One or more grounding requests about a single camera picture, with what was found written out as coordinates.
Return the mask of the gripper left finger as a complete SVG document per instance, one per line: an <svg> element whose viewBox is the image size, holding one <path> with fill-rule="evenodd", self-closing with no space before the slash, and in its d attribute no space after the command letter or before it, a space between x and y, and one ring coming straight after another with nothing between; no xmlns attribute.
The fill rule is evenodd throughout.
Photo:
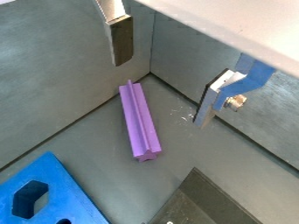
<svg viewBox="0 0 299 224"><path fill-rule="evenodd" d="M103 18L113 63L117 67L134 56L134 18L127 14L122 0L94 0Z"/></svg>

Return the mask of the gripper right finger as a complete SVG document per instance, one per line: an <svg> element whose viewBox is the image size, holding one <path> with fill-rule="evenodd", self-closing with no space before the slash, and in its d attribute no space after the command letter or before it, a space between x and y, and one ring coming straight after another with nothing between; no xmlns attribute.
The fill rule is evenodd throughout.
<svg viewBox="0 0 299 224"><path fill-rule="evenodd" d="M238 111L248 101L245 93L262 88L276 71L265 62L242 53L236 69L226 69L206 85L194 123L204 128L224 108Z"/></svg>

